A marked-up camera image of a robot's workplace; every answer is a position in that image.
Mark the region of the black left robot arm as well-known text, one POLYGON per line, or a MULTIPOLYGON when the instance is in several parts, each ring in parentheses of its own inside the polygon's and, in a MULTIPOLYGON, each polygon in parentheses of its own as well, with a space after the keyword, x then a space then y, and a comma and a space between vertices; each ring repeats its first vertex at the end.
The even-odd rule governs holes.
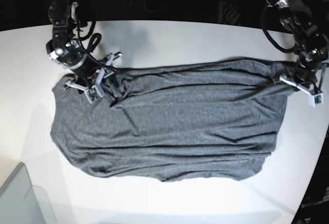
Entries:
POLYGON ((306 88, 309 94, 319 94, 323 80, 316 78, 321 71, 324 75, 328 67, 328 33, 324 32, 319 15, 312 11, 304 0, 265 0, 261 13, 261 28, 272 45, 283 53, 297 56, 295 67, 288 74, 288 80, 296 89, 306 88), (292 48, 281 47, 266 28, 266 15, 270 8, 280 14, 280 24, 293 34, 295 44, 292 48))

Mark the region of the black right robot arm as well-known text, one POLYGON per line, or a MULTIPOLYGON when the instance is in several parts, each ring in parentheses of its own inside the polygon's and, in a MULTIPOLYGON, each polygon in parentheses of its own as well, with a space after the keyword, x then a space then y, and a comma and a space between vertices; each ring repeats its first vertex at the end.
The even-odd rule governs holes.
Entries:
POLYGON ((102 36, 94 32, 95 21, 92 21, 87 35, 81 35, 87 21, 83 20, 79 0, 52 0, 48 18, 52 23, 52 38, 46 44, 48 57, 75 75, 65 85, 92 99, 104 96, 102 82, 117 73, 113 61, 122 54, 110 53, 101 60, 92 56, 102 36))

